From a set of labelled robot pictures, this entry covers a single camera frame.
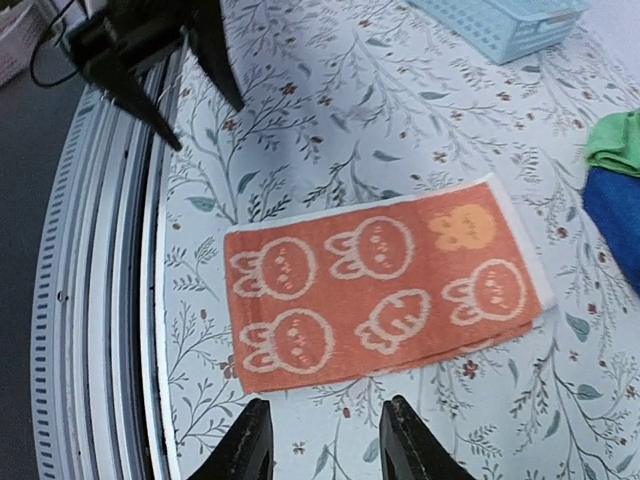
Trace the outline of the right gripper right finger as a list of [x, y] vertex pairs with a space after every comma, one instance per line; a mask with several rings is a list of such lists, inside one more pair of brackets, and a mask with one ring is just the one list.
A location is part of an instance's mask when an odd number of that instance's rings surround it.
[[470, 480], [401, 395], [383, 403], [379, 453], [384, 480]]

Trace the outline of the orange bunny towel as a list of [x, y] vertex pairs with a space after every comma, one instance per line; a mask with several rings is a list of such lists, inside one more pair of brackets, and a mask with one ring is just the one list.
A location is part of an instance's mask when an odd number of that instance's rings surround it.
[[555, 303], [494, 175], [232, 228], [224, 266], [247, 393], [449, 360], [528, 333]]

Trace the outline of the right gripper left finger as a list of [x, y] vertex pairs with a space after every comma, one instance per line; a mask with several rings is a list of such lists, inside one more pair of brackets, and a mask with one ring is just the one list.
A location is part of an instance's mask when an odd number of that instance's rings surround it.
[[273, 472], [270, 403], [254, 398], [189, 480], [272, 480]]

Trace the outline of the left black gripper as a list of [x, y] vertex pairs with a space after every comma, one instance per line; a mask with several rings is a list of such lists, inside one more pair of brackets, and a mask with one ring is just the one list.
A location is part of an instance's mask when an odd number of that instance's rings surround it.
[[221, 2], [104, 1], [68, 34], [70, 58], [88, 83], [149, 126], [174, 151], [182, 144], [141, 80], [183, 44], [235, 110], [244, 100], [228, 56]]

